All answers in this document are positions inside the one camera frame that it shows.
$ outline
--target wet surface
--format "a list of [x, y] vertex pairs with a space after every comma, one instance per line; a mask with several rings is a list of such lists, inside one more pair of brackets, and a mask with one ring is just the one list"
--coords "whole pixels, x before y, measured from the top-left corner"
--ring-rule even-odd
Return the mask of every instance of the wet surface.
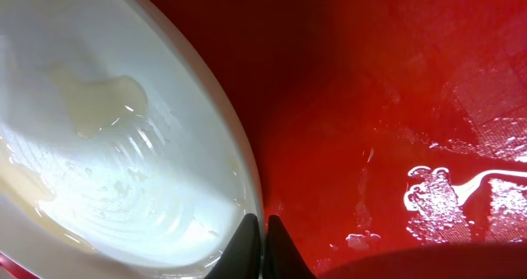
[[152, 1], [231, 99], [266, 216], [315, 274], [525, 243], [527, 0]]

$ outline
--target white plate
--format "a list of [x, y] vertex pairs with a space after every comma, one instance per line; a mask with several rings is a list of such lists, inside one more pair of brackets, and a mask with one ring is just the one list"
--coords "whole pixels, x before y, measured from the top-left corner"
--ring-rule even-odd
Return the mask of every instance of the white plate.
[[[64, 64], [132, 77], [147, 115], [79, 137], [49, 74]], [[236, 113], [148, 0], [0, 0], [0, 77], [0, 176], [36, 174], [50, 194], [4, 184], [0, 252], [35, 275], [203, 277], [242, 216], [263, 216]]]

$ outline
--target oil residue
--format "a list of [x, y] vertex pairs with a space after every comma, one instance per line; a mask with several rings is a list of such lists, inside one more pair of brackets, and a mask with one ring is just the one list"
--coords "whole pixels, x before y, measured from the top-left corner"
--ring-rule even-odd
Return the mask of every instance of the oil residue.
[[77, 134], [93, 138], [100, 131], [126, 125], [147, 113], [147, 95], [130, 76], [88, 82], [64, 66], [49, 71]]
[[40, 210], [39, 202], [53, 201], [54, 194], [40, 175], [12, 159], [11, 148], [0, 136], [0, 193], [5, 194], [35, 224], [64, 243], [88, 253], [94, 248], [82, 237], [64, 229]]

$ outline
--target red surface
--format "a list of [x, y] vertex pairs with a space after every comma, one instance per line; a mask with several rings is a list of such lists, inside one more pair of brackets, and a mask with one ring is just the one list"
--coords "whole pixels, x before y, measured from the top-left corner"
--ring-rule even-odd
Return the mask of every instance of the red surface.
[[527, 0], [152, 1], [231, 99], [266, 215], [314, 273], [527, 238], [524, 177], [489, 175], [463, 206], [452, 187], [527, 171]]

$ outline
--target white bowl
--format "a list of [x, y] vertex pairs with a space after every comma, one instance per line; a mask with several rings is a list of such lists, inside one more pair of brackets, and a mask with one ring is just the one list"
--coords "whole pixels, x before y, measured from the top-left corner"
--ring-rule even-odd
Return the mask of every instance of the white bowl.
[[[147, 114], [79, 137], [56, 67], [132, 77]], [[0, 252], [35, 275], [204, 277], [263, 216], [235, 111], [148, 0], [0, 0], [0, 77]]]

